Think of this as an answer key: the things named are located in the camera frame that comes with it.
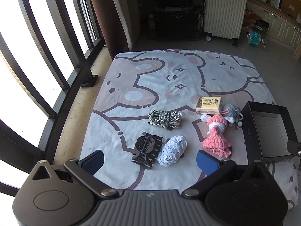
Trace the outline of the pink crochet bunny doll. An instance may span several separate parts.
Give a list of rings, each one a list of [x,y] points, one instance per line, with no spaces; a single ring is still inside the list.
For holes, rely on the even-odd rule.
[[[202,114],[200,120],[206,122],[209,128],[208,137],[203,140],[203,149],[220,158],[228,158],[232,154],[232,144],[223,136],[228,125],[227,120],[220,114]]]

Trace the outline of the white lace scrunchie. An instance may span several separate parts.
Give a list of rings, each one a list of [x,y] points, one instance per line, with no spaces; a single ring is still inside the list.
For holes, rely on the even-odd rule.
[[[169,167],[184,155],[185,149],[187,148],[187,140],[184,136],[176,135],[167,141],[162,147],[157,161],[164,167]]]

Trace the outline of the black hair claw clip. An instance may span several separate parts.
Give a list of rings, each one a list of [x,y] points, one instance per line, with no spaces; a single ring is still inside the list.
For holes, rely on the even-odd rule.
[[[151,169],[160,153],[163,137],[146,132],[137,138],[132,152],[132,162],[145,169]]]

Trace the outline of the yellow tissue pack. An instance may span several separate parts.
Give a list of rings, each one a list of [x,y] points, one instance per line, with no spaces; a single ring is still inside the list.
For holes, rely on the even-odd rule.
[[[220,96],[201,96],[195,107],[198,114],[208,115],[220,114],[221,109],[222,97]]]

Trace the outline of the black cardboard box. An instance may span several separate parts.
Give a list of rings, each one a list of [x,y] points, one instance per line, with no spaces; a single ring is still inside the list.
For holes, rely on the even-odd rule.
[[[244,116],[242,131],[249,164],[254,160],[265,164],[282,162],[298,155],[287,149],[290,141],[298,140],[286,107],[247,102],[241,114]]]

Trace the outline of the grey crochet elephant toy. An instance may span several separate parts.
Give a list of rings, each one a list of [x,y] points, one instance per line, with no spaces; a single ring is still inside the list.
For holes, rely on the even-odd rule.
[[[242,120],[244,119],[244,116],[240,113],[239,109],[235,105],[224,104],[221,115],[231,127],[233,125],[237,125],[240,128],[242,127]]]

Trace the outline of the cartoon bear bed sheet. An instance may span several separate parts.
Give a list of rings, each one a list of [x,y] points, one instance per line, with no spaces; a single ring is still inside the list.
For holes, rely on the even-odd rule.
[[[201,96],[220,96],[242,109],[247,102],[274,104],[259,71],[247,59],[200,50],[153,50],[118,54],[95,101],[81,158],[96,150],[104,165],[95,177],[110,187],[184,191],[205,178],[196,164],[208,127],[195,106]],[[178,129],[148,124],[152,109],[184,112]],[[147,132],[167,141],[187,140],[184,156],[164,167],[145,169],[132,162],[137,138]]]

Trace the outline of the plastic water bottle pack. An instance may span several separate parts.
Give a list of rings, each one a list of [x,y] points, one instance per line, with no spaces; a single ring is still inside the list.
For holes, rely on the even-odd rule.
[[[243,27],[241,36],[245,39],[248,45],[252,47],[264,47],[267,39],[265,35],[260,32],[254,31],[249,27]]]

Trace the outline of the dark brown curtain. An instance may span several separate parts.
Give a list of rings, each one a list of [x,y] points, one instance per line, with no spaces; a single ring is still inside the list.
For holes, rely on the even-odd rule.
[[[112,59],[128,52],[128,42],[113,0],[91,0],[106,46]]]

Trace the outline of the black bag on floor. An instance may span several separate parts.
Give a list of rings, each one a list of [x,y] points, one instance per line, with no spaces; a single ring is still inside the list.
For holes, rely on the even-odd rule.
[[[255,22],[254,30],[262,35],[266,35],[269,29],[269,23],[262,20],[257,19]]]

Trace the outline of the white ribbed suitcase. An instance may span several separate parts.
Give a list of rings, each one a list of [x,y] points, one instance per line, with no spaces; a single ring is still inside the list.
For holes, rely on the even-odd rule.
[[[204,32],[237,46],[245,9],[246,0],[205,0]]]

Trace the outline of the red snack bag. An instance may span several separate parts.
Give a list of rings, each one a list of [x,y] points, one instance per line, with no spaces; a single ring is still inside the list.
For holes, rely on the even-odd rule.
[[[255,23],[256,23],[256,14],[254,13],[254,11],[246,9],[244,13],[242,26],[253,29],[255,27]]]

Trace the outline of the dark tv cabinet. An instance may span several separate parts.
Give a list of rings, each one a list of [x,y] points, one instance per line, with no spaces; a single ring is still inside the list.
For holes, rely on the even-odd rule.
[[[204,0],[137,1],[142,36],[161,41],[198,39]]]

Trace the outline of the cream kitchen cabinets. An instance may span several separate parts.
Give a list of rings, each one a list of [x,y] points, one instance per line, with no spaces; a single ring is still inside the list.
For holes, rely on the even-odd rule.
[[[269,23],[267,37],[300,60],[300,0],[247,0],[247,9]]]

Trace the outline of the black window frame railing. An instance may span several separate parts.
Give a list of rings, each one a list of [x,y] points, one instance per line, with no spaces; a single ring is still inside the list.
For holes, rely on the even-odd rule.
[[[1,194],[52,162],[80,88],[104,46],[91,0],[1,0]]]

